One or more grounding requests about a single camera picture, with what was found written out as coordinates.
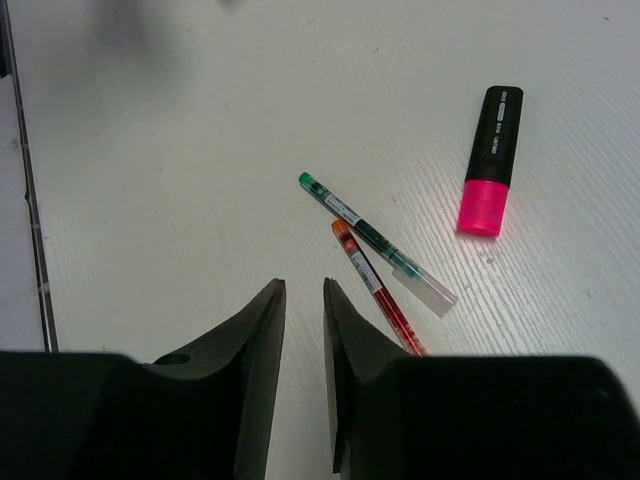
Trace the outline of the pink highlighter marker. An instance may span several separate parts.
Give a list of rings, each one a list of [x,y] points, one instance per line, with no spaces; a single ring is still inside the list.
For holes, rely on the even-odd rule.
[[[483,100],[464,180],[456,230],[499,236],[511,186],[524,91],[495,85]]]

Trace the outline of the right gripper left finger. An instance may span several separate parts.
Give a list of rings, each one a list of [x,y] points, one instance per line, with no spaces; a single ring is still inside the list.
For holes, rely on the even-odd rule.
[[[138,368],[137,479],[262,479],[280,372],[286,287]]]

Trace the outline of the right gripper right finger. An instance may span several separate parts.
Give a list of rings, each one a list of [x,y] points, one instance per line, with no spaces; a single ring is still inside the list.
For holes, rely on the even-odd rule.
[[[332,470],[341,479],[363,479],[378,464],[366,435],[384,404],[379,380],[409,354],[362,316],[340,284],[323,283],[324,363]]]

